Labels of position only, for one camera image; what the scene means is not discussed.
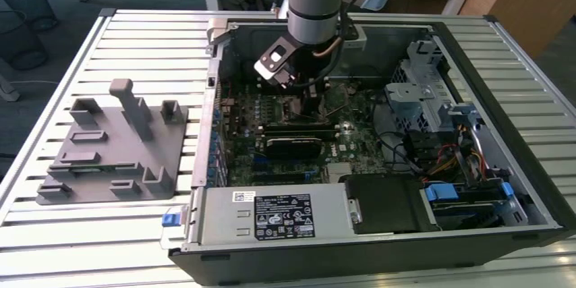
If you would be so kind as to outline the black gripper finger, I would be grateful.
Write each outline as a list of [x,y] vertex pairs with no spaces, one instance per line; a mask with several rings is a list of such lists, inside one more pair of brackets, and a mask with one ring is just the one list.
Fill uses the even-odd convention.
[[318,92],[318,87],[312,84],[306,89],[306,114],[314,117],[318,114],[322,102],[322,94]]

